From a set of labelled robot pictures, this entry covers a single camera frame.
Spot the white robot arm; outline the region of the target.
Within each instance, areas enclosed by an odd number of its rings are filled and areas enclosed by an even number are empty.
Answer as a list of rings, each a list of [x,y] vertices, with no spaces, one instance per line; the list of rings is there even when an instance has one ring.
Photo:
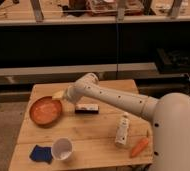
[[[87,73],[52,98],[76,104],[85,96],[141,117],[152,124],[149,171],[190,171],[190,96],[168,93],[157,99],[102,87],[98,82],[94,73]]]

